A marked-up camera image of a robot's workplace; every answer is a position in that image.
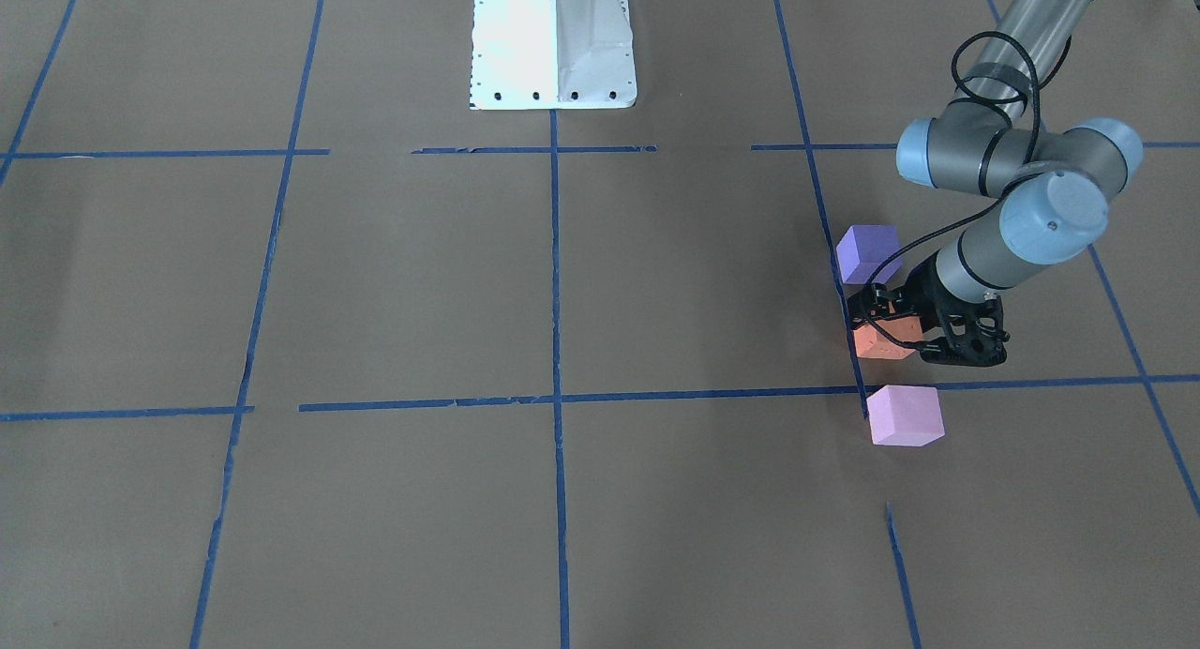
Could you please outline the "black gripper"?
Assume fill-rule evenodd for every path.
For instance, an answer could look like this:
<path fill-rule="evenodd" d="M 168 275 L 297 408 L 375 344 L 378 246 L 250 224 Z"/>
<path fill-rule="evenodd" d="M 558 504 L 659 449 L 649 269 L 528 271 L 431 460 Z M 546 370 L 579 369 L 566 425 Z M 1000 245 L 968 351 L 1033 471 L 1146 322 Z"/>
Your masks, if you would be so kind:
<path fill-rule="evenodd" d="M 918 353 L 926 347 L 925 338 L 901 333 L 908 317 L 919 322 L 922 335 L 938 331 L 949 336 L 949 293 L 938 274 L 938 256 L 929 256 L 908 274 L 904 284 L 894 290 L 887 287 L 862 287 L 847 299 L 851 327 L 881 325 L 878 353 Z"/>

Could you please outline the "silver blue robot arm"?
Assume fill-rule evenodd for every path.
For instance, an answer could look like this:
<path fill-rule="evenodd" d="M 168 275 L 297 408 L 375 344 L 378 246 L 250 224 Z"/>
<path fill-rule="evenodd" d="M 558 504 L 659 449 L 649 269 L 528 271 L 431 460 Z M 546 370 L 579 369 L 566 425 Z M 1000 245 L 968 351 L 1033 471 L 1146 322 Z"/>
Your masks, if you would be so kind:
<path fill-rule="evenodd" d="M 1055 133 L 1043 115 L 1044 88 L 1093 1 L 1012 0 L 996 28 L 956 47 L 954 98 L 904 130 L 896 173 L 990 204 L 949 223 L 952 242 L 901 286 L 874 270 L 846 298 L 852 329 L 872 327 L 926 363 L 997 366 L 1009 341 L 1002 294 L 1102 238 L 1110 205 L 1142 163 L 1142 142 L 1112 118 Z"/>

